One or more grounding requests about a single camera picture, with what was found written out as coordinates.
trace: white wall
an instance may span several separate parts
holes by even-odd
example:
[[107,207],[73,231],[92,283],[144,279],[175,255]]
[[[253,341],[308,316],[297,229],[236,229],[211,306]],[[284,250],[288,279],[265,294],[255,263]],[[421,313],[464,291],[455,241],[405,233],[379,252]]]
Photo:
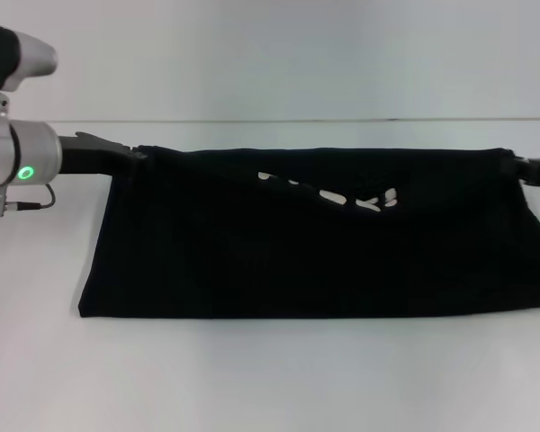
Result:
[[[13,113],[61,134],[540,157],[540,0],[0,0],[0,23],[58,49]],[[427,117],[474,120],[353,121]],[[61,176],[53,209],[0,220],[0,431],[540,432],[540,310],[80,319],[108,184]]]

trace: black bag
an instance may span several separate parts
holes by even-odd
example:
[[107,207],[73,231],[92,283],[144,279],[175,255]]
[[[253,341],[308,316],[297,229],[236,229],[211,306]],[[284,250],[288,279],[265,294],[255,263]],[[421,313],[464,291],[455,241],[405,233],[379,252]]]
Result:
[[540,307],[511,151],[141,147],[83,317],[429,317]]

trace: green led light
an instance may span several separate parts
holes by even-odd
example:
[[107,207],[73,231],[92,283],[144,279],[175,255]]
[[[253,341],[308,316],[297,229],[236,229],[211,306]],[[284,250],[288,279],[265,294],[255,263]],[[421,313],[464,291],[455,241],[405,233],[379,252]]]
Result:
[[34,175],[34,168],[31,166],[25,166],[18,171],[18,178],[21,180],[28,180]]

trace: cable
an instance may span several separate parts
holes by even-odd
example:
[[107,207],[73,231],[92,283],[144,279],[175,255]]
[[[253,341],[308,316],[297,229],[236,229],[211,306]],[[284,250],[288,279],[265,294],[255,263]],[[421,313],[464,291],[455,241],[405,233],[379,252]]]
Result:
[[56,194],[54,193],[52,186],[50,186],[50,183],[46,184],[46,189],[50,192],[51,201],[48,204],[40,205],[41,209],[49,209],[50,207],[54,207],[54,204],[56,203]]
[[50,192],[51,200],[48,204],[40,204],[39,202],[7,202],[6,203],[6,209],[9,211],[14,212],[25,212],[28,210],[43,210],[43,209],[49,209],[50,207],[54,207],[54,204],[56,203],[56,194],[54,193],[54,189],[52,189],[52,186],[50,184],[45,184],[46,189],[48,189],[48,192]]

